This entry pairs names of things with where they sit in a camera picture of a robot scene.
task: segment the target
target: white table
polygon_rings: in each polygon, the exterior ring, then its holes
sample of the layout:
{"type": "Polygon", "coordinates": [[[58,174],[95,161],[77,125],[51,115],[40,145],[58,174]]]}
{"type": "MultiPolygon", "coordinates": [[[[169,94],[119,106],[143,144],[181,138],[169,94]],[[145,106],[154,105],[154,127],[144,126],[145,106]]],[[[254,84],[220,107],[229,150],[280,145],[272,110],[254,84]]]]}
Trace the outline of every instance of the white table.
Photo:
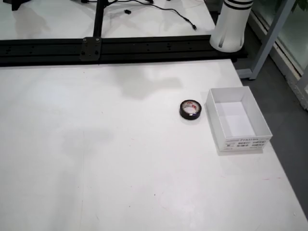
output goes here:
{"type": "Polygon", "coordinates": [[[202,105],[228,60],[0,70],[0,230],[303,231],[271,144],[217,153],[202,105]]]}
{"type": "MultiPolygon", "coordinates": [[[[93,35],[96,3],[80,0],[32,0],[11,12],[0,2],[0,39],[71,39],[93,35]]],[[[207,35],[215,24],[203,0],[154,0],[162,8],[174,8],[190,19],[190,24],[171,11],[119,3],[105,9],[102,38],[207,35]],[[124,10],[131,10],[130,15],[124,10]]]]}

